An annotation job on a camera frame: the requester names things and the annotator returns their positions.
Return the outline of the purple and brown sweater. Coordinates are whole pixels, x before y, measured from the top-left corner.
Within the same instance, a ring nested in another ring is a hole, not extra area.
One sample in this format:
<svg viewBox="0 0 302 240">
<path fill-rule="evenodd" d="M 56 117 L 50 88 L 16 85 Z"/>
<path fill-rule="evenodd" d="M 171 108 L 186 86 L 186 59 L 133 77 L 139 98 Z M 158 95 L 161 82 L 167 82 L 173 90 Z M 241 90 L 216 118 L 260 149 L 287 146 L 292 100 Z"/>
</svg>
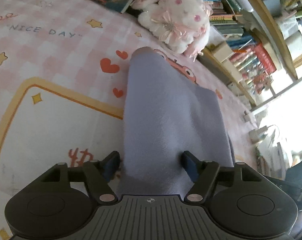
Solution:
<svg viewBox="0 0 302 240">
<path fill-rule="evenodd" d="M 123 121 L 119 196 L 184 196 L 192 186 L 180 165 L 185 151 L 234 165 L 216 93 L 192 83 L 152 48 L 131 56 Z"/>
</svg>

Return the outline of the white small storage box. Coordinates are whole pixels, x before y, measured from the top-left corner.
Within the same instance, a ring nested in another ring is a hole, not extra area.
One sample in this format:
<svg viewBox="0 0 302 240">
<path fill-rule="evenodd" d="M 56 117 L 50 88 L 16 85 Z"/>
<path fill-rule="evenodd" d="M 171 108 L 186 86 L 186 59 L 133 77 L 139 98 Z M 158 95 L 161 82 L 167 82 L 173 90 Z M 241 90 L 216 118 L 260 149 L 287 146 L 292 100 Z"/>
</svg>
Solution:
<svg viewBox="0 0 302 240">
<path fill-rule="evenodd" d="M 215 49 L 212 50 L 212 55 L 216 58 L 217 61 L 223 62 L 233 55 L 233 50 L 227 44 L 226 41 L 223 41 Z"/>
</svg>

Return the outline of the pink checkered desk mat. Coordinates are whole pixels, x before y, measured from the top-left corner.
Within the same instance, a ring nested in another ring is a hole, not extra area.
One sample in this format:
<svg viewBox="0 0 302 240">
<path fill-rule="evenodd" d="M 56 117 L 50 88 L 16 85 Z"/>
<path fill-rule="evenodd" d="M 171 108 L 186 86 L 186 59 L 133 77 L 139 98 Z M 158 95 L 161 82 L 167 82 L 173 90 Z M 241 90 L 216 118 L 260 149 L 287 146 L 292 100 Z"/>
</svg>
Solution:
<svg viewBox="0 0 302 240">
<path fill-rule="evenodd" d="M 0 239 L 8 200 L 56 163 L 124 157 L 130 59 L 149 47 L 216 93 L 234 160 L 257 168 L 246 107 L 206 64 L 172 53 L 128 14 L 90 0 L 0 0 Z"/>
</svg>

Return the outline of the row of colourful books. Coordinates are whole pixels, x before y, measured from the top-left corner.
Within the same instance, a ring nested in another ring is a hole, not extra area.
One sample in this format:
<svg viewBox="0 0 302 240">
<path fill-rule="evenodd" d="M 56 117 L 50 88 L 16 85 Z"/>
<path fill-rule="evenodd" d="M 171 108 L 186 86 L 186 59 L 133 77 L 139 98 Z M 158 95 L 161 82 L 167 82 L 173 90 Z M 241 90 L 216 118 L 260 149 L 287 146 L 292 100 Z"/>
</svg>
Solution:
<svg viewBox="0 0 302 240">
<path fill-rule="evenodd" d="M 241 23 L 243 6 L 237 0 L 204 0 L 213 10 L 210 16 L 212 34 L 207 45 L 208 50 L 217 49 L 221 38 L 232 50 L 226 59 L 233 64 L 230 75 L 252 95 L 260 95 L 269 90 L 271 74 L 276 71 L 274 62 L 262 41 L 256 34 Z"/>
</svg>

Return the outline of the white wooden bookshelf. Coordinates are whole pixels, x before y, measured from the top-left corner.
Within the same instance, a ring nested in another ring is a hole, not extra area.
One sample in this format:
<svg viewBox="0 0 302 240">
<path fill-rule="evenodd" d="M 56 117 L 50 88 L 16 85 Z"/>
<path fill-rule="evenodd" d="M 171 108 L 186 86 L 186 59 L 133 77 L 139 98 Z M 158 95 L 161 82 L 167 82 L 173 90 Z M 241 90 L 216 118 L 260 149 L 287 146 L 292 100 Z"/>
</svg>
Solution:
<svg viewBox="0 0 302 240">
<path fill-rule="evenodd" d="M 276 70 L 284 68 L 294 84 L 300 81 L 296 68 L 302 65 L 302 44 L 294 43 L 296 38 L 302 38 L 302 20 L 298 18 L 298 11 L 293 7 L 293 3 L 297 1 L 300 0 L 237 0 L 243 6 L 241 23 L 262 41 Z M 212 55 L 212 51 L 208 50 L 207 45 L 202 50 L 202 54 L 197 57 L 211 60 L 236 84 L 247 97 L 253 109 L 265 106 L 266 102 L 262 100 L 261 94 L 252 95 L 242 86 L 239 82 L 242 79 L 240 74 L 237 74 L 237 80 L 233 79 L 230 75 L 230 68 L 233 67 L 233 64 L 228 60 L 217 61 Z"/>
</svg>

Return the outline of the white pink plush bunny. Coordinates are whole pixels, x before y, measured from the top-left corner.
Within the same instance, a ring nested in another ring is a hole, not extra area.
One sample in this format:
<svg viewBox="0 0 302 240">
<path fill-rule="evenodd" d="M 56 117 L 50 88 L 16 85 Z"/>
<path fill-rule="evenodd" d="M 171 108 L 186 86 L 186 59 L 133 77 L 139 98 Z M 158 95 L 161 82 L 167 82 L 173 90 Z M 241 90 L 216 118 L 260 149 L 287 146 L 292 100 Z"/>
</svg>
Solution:
<svg viewBox="0 0 302 240">
<path fill-rule="evenodd" d="M 134 0 L 137 20 L 171 51 L 196 58 L 208 44 L 213 11 L 204 0 Z"/>
</svg>

